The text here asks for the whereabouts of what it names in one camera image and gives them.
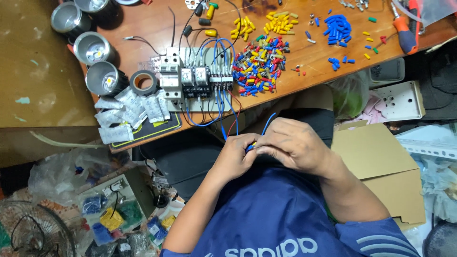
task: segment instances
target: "blue shirt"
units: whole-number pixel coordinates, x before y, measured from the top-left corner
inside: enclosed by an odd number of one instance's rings
[[[160,257],[419,257],[392,218],[333,225],[320,190],[285,168],[227,184],[194,251]]]

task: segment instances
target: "workbench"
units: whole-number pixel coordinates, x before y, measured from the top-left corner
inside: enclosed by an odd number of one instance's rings
[[[238,18],[238,13],[225,0],[212,0],[212,2],[219,4],[219,8],[214,12],[211,27],[216,28],[220,36],[230,38],[230,31],[235,28],[233,22]],[[248,16],[256,26],[256,30],[249,36],[249,41],[265,33],[263,27],[269,21],[265,16],[270,11],[289,11],[296,13],[298,14],[299,21],[299,24],[294,25],[292,29],[295,35],[283,36],[283,39],[289,42],[291,52],[286,54],[286,71],[282,73],[276,82],[276,92],[260,93],[258,97],[240,97],[238,94],[239,86],[235,85],[233,93],[241,102],[242,109],[247,109],[369,68],[381,62],[404,56],[399,46],[398,37],[392,36],[396,34],[396,29],[392,25],[393,13],[390,8],[390,2],[387,0],[371,0],[369,8],[364,12],[360,12],[357,7],[355,9],[345,8],[338,0],[283,0],[282,5],[278,5],[276,0],[253,0],[252,2],[249,0],[233,0],[233,3],[239,8],[241,16]],[[152,51],[151,47],[141,41],[123,40],[122,38],[141,36],[147,39],[159,53],[165,53],[166,48],[171,46],[173,33],[173,16],[168,6],[172,8],[176,15],[174,46],[178,46],[183,27],[192,13],[192,10],[189,10],[185,5],[184,0],[173,1],[173,3],[170,1],[155,0],[150,5],[122,6],[122,12],[119,15],[121,23],[118,27],[114,29],[97,28],[97,32],[102,34],[117,50],[118,60],[115,65],[126,73],[127,76],[131,76],[138,71],[138,62],[148,61],[150,57],[157,56],[157,54]],[[308,24],[311,20],[311,13],[321,19],[320,27],[317,27],[315,24],[312,26]],[[352,39],[348,42],[346,48],[329,46],[327,44],[327,37],[322,34],[327,28],[324,19],[335,14],[346,16],[352,26]],[[376,18],[377,22],[368,21],[369,17]],[[189,24],[192,25],[193,29],[201,27],[198,25],[198,17],[196,16],[191,19]],[[315,44],[307,41],[305,31],[311,34],[312,39],[316,41]],[[364,31],[371,34],[370,37],[374,39],[374,42],[366,41],[367,36],[362,34]],[[455,18],[446,17],[426,28],[425,34],[420,37],[419,48],[429,48],[456,35]],[[375,54],[373,50],[364,48],[367,44],[376,46],[381,43],[380,36],[392,37],[387,41],[387,44],[381,44],[378,47],[379,54]],[[189,36],[189,42],[191,46],[198,47],[205,38],[204,32],[192,32]],[[235,44],[236,52],[242,51],[246,44],[240,38]],[[187,47],[185,37],[182,39],[181,47]],[[368,53],[371,59],[366,59],[364,57],[365,53]],[[333,71],[327,59],[330,57],[342,59],[345,55],[349,59],[355,59],[355,64],[344,64],[337,71]],[[297,72],[290,70],[291,68],[295,68],[296,65],[300,65],[300,70],[306,72],[305,76],[302,74],[298,76]],[[236,101],[232,101],[232,104],[236,111],[240,109]],[[200,121],[202,119],[201,113],[193,113],[192,119],[194,121]],[[206,120],[211,120],[208,115],[206,115]],[[125,150],[188,128],[190,128],[190,125],[184,121],[181,122],[179,129],[156,137],[136,140],[134,144],[123,148],[116,148],[115,150],[112,149],[112,151],[118,152]]]

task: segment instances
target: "gray tape roll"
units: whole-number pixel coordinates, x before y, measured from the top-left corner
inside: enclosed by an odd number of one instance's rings
[[[152,81],[151,86],[147,88],[139,88],[138,85],[143,79],[150,79]],[[140,96],[150,96],[155,94],[159,89],[157,86],[157,78],[155,77],[154,73],[150,72],[149,70],[139,70],[135,72],[130,77],[130,88]]]

